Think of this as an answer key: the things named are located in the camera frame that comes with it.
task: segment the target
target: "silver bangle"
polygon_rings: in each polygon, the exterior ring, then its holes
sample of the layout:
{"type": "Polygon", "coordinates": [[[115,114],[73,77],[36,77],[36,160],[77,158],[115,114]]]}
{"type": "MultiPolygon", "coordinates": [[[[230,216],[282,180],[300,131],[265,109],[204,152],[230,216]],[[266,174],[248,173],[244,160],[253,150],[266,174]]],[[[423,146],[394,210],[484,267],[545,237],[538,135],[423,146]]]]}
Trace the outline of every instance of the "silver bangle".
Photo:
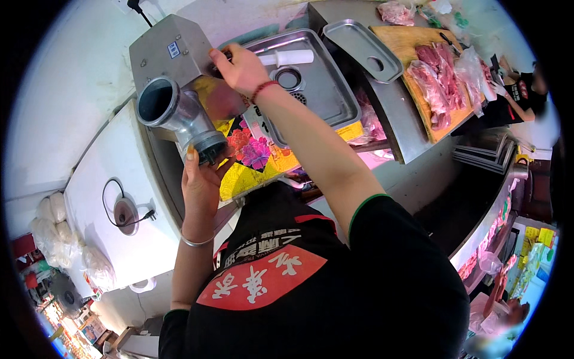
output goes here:
{"type": "Polygon", "coordinates": [[[212,242],[214,240],[214,237],[215,236],[212,236],[210,239],[206,240],[205,242],[201,242],[201,243],[190,242],[189,240],[187,240],[187,238],[185,238],[183,236],[183,234],[181,234],[180,239],[183,241],[183,243],[187,244],[188,246],[198,248],[198,247],[201,247],[205,244],[208,244],[209,242],[212,242]]]}

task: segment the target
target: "woman's hand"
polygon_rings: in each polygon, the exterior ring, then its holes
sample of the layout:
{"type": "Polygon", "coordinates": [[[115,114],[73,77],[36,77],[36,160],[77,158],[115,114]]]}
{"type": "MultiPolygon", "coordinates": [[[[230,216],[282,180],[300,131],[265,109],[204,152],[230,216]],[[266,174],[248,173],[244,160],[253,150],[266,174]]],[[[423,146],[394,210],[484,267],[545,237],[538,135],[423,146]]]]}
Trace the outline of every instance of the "woman's hand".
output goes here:
{"type": "Polygon", "coordinates": [[[210,51],[210,57],[231,88],[249,98],[257,86],[271,80],[256,54],[236,43],[223,48],[226,49],[233,56],[231,62],[217,49],[210,51]]]}
{"type": "Polygon", "coordinates": [[[189,146],[181,177],[181,192],[185,203],[181,234],[187,240],[202,242],[213,235],[211,221],[217,212],[221,179],[234,162],[235,158],[232,157],[220,168],[220,162],[213,166],[199,166],[199,154],[195,148],[189,146]]]}
{"type": "Polygon", "coordinates": [[[504,88],[504,86],[502,86],[501,84],[498,84],[494,81],[490,82],[490,88],[498,95],[502,96],[502,97],[507,97],[508,96],[508,92],[506,92],[506,89],[504,88]]]}

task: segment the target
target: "stainless steel tray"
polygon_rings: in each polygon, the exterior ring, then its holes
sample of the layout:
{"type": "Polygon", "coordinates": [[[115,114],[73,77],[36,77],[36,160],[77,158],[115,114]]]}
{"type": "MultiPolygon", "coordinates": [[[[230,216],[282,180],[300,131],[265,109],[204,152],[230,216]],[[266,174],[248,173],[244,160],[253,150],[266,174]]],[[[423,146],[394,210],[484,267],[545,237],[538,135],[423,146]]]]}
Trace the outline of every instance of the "stainless steel tray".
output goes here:
{"type": "MultiPolygon", "coordinates": [[[[286,90],[330,127],[340,129],[360,120],[361,111],[355,96],[339,67],[313,30],[291,30],[263,40],[256,40],[243,47],[258,55],[265,55],[266,51],[275,50],[313,50],[315,59],[310,64],[289,65],[279,69],[270,65],[266,66],[267,72],[270,76],[277,76],[282,69],[295,69],[302,81],[299,85],[286,88],[286,90]]],[[[247,123],[257,121],[264,135],[269,135],[277,146],[288,148],[289,145],[275,125],[260,111],[255,111],[253,107],[251,106],[243,114],[247,123]]]]}
{"type": "Polygon", "coordinates": [[[369,29],[352,19],[323,27],[323,34],[381,83],[390,83],[405,68],[399,58],[369,29]]]}

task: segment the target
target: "label sticker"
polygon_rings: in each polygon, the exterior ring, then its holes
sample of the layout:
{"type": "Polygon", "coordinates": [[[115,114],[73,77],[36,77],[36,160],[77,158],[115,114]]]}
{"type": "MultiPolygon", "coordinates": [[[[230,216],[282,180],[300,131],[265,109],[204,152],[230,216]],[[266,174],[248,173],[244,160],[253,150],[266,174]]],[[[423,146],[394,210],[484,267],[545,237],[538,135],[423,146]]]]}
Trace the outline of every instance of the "label sticker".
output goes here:
{"type": "Polygon", "coordinates": [[[169,56],[173,59],[177,55],[180,54],[179,47],[177,47],[177,43],[174,41],[168,45],[169,56]]]}

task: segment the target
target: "knife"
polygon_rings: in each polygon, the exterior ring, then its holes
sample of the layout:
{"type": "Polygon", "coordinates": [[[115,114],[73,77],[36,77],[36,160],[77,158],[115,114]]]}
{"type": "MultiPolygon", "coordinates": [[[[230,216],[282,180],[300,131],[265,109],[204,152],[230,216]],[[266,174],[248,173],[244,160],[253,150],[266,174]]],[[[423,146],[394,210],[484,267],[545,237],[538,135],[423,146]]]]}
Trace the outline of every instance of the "knife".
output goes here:
{"type": "Polygon", "coordinates": [[[442,38],[444,39],[444,41],[447,42],[447,44],[449,44],[450,46],[452,46],[452,48],[455,50],[455,54],[457,54],[457,55],[460,57],[460,51],[456,48],[456,46],[452,43],[452,41],[449,40],[448,37],[447,37],[445,34],[441,33],[441,32],[439,32],[439,35],[440,35],[440,37],[442,37],[442,38]]]}

